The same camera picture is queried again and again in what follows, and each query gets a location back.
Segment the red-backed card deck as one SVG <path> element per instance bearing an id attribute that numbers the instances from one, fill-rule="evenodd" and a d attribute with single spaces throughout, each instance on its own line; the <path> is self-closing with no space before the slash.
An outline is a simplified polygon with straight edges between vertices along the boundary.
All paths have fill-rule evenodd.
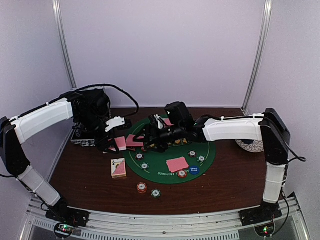
<path id="1" fill-rule="evenodd" d="M 111 145 L 108 148 L 110 151 L 113 152 L 121 152 L 127 149 L 127 142 L 124 136 L 116 137 L 109 140 Z"/>

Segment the dealt card top player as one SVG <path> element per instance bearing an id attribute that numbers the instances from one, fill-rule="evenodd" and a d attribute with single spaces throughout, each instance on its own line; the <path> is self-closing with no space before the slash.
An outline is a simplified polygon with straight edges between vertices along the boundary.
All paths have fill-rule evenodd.
<path id="1" fill-rule="evenodd" d="M 166 127 L 173 126 L 173 124 L 171 123 L 171 121 L 168 118 L 164 119 L 164 124 L 165 124 Z"/>

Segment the dealt card player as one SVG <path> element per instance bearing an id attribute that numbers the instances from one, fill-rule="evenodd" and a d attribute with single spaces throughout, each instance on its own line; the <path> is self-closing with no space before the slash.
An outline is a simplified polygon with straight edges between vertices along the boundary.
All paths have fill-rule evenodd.
<path id="1" fill-rule="evenodd" d="M 171 121 L 168 118 L 164 119 L 164 124 L 165 124 L 166 127 L 173 126 L 173 124 L 171 123 Z"/>
<path id="2" fill-rule="evenodd" d="M 129 134 L 126 138 L 126 146 L 127 147 L 143 147 L 144 143 L 143 142 L 138 142 L 138 141 L 134 141 L 134 137 L 135 135 L 133 134 Z"/>
<path id="3" fill-rule="evenodd" d="M 166 161 L 166 164 L 167 164 L 168 170 L 171 173 L 175 173 L 180 170 L 187 169 L 189 167 L 189 164 L 187 163 L 184 157 L 169 159 Z"/>

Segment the brown chip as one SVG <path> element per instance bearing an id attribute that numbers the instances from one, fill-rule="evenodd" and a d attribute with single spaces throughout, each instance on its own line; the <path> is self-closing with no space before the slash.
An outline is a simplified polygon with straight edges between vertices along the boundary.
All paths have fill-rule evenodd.
<path id="1" fill-rule="evenodd" d="M 144 159 L 144 154 L 143 153 L 137 153 L 135 155 L 135 159 L 140 161 L 140 160 L 143 160 Z"/>
<path id="2" fill-rule="evenodd" d="M 188 156 L 191 157 L 191 158 L 194 158 L 194 157 L 197 156 L 197 153 L 196 153 L 194 150 L 190 150 L 190 151 L 188 152 Z"/>

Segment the dealt card bottom player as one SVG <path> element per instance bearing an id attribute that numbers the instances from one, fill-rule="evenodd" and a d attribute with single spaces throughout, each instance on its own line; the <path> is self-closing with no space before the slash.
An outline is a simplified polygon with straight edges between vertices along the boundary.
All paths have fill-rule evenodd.
<path id="1" fill-rule="evenodd" d="M 167 164 L 168 170 L 171 173 L 175 173 L 180 170 L 187 169 L 189 167 L 189 164 L 187 163 L 184 157 L 169 159 L 166 161 L 166 164 Z"/>

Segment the blue small blind button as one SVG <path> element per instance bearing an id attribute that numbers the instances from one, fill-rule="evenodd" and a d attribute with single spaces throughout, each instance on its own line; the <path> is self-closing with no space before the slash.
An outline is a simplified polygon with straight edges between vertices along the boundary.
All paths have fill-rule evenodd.
<path id="1" fill-rule="evenodd" d="M 188 170 L 191 175 L 198 175 L 200 173 L 200 168 L 196 165 L 190 166 Z"/>

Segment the orange chip stack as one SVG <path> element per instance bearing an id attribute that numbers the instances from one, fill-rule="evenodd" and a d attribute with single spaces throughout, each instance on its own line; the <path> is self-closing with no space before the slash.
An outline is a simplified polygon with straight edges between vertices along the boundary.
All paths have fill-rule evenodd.
<path id="1" fill-rule="evenodd" d="M 144 183 L 144 182 L 140 182 L 136 185 L 136 188 L 137 188 L 137 192 L 140 193 L 140 194 L 144 194 L 147 192 L 147 184 Z"/>

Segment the green chip stack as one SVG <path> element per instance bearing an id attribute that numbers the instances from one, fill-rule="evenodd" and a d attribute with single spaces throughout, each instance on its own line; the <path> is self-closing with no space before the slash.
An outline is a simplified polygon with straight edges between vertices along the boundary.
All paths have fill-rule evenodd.
<path id="1" fill-rule="evenodd" d="M 159 198 L 161 196 L 162 192 L 159 189 L 155 188 L 155 189 L 151 190 L 150 194 L 153 198 Z"/>

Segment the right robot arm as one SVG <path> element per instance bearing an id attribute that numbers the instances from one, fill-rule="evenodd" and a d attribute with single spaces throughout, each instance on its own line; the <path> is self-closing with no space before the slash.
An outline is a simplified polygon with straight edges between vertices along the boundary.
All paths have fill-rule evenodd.
<path id="1" fill-rule="evenodd" d="M 135 142 L 142 142 L 144 148 L 154 145 L 154 151 L 163 153 L 169 144 L 179 139 L 194 143 L 215 142 L 220 140 L 250 140 L 263 143 L 267 166 L 264 204 L 256 210 L 259 220 L 268 220 L 275 212 L 285 181 L 286 167 L 289 163 L 290 132 L 280 116 L 272 108 L 251 116 L 213 117 L 203 115 L 194 120 L 188 109 L 178 106 L 165 109 L 168 126 L 162 117 L 151 115 L 149 123 L 136 133 Z"/>

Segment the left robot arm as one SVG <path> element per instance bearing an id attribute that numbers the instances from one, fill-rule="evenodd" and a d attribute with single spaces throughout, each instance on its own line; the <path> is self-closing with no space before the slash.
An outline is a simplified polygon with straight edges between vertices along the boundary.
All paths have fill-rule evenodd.
<path id="1" fill-rule="evenodd" d="M 10 178 L 34 193 L 61 222 L 72 218 L 66 199 L 31 165 L 22 148 L 28 139 L 63 121 L 73 119 L 94 137 L 104 153 L 119 151 L 114 130 L 125 125 L 124 117 L 109 117 L 110 99 L 103 89 L 74 90 L 11 119 L 0 120 L 0 157 Z"/>

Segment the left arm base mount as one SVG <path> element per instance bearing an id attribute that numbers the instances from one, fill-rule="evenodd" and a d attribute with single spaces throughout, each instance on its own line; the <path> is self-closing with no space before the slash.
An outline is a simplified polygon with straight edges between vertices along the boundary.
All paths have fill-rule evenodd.
<path id="1" fill-rule="evenodd" d="M 66 213 L 61 215 L 54 214 L 51 210 L 48 210 L 45 217 L 57 222 L 67 223 L 73 227 L 86 227 L 90 213 L 85 210 L 68 207 Z"/>

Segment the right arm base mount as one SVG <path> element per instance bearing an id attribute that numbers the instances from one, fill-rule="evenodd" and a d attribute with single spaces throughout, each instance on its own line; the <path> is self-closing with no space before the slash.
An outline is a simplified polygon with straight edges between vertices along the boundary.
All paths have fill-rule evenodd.
<path id="1" fill-rule="evenodd" d="M 270 222 L 282 216 L 282 211 L 279 209 L 256 207 L 241 210 L 239 217 L 242 226 L 256 225 L 263 222 Z"/>

